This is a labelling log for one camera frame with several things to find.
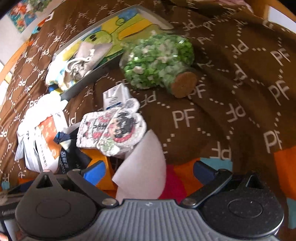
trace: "metal screw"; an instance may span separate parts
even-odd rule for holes
[[[185,205],[185,206],[194,206],[197,204],[196,200],[193,199],[193,198],[190,198],[190,197],[187,197],[185,198],[182,203]]]
[[[102,201],[102,204],[105,205],[105,206],[108,206],[108,207],[112,207],[112,206],[114,206],[116,203],[117,203],[117,201],[116,201],[116,199],[114,199],[114,198],[105,198],[105,199]]]

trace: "orange cloth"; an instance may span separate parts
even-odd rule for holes
[[[186,190],[187,196],[200,189],[203,184],[194,176],[193,165],[200,159],[194,159],[183,165],[174,166],[174,171],[179,179],[182,181]]]
[[[296,146],[275,152],[274,160],[282,191],[296,200]]]

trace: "anime sticker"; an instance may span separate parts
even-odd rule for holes
[[[84,115],[77,135],[77,147],[97,148],[106,156],[132,150],[146,132],[143,117],[136,113],[139,106],[139,102],[132,98],[122,108]]]

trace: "cartoon character face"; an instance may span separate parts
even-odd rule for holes
[[[132,133],[135,123],[136,121],[133,117],[130,117],[127,112],[122,112],[111,120],[109,134],[115,138],[125,137]]]
[[[92,44],[103,44],[103,43],[111,43],[112,36],[104,30],[93,33],[87,36],[84,40],[85,42],[89,42]]]

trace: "white wall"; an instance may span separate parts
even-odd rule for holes
[[[52,0],[43,12],[37,12],[37,18],[22,32],[19,33],[10,18],[5,15],[0,20],[0,61],[6,64],[11,56],[31,36],[33,29],[45,19],[53,9],[64,0]]]
[[[273,7],[269,7],[268,21],[278,23],[296,33],[296,23]]]
[[[0,106],[3,104],[8,85],[9,84],[6,81],[2,81],[0,85]]]

